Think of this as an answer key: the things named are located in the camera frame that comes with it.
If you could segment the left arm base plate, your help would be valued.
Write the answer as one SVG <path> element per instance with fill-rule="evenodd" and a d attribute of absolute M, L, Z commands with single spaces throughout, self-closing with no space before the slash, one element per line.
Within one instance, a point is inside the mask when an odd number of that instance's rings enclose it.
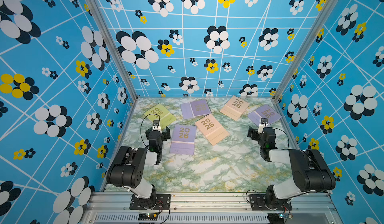
<path fill-rule="evenodd" d="M 152 195 L 149 199 L 140 199 L 137 198 L 135 195 L 132 195 L 129 209 L 136 211 L 169 210 L 170 203 L 170 194 L 156 194 L 155 196 Z"/>

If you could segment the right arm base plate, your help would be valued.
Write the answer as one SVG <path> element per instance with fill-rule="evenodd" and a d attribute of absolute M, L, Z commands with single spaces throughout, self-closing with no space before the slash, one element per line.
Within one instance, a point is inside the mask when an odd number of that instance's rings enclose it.
<path fill-rule="evenodd" d="M 288 200 L 279 200 L 273 196 L 259 194 L 248 195 L 248 200 L 253 211 L 292 211 L 291 202 Z"/>

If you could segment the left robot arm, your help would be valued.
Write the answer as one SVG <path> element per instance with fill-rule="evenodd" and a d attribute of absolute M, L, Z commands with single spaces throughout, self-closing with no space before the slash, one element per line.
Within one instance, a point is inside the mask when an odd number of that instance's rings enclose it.
<path fill-rule="evenodd" d="M 106 177 L 108 184 L 128 189 L 133 193 L 133 201 L 149 210 L 157 205 L 164 207 L 164 201 L 158 197 L 156 187 L 145 180 L 144 167 L 160 164 L 163 143 L 171 138 L 171 132 L 169 127 L 152 127 L 146 131 L 146 137 L 147 148 L 120 147 Z"/>

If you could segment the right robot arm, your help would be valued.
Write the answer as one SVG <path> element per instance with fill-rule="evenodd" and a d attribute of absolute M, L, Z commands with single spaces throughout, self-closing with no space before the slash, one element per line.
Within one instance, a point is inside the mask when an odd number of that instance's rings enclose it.
<path fill-rule="evenodd" d="M 265 205 L 271 210 L 284 206 L 291 198 L 310 192 L 324 192 L 336 187 L 336 179 L 318 150 L 278 149 L 276 131 L 248 128 L 247 137 L 260 146 L 261 157 L 271 163 L 289 164 L 292 177 L 268 186 Z"/>

